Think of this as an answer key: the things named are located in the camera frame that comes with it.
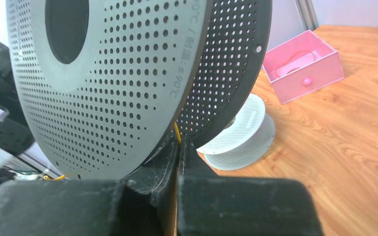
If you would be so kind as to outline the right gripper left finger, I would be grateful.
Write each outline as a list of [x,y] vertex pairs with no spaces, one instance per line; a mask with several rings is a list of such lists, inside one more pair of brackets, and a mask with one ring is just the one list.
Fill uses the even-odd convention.
[[179,152],[168,142],[122,180],[6,181],[0,236],[165,236]]

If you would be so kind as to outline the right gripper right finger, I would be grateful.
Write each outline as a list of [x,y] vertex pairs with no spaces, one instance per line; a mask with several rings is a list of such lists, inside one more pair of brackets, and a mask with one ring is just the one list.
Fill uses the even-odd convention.
[[294,179],[218,176],[182,140],[177,175],[180,236],[321,236],[305,185]]

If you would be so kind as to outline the black cable spool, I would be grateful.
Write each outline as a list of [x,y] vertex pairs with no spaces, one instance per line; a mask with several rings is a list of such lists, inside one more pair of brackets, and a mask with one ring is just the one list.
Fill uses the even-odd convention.
[[270,0],[8,0],[11,66],[35,141],[69,179],[122,179],[177,125],[230,123],[268,45]]

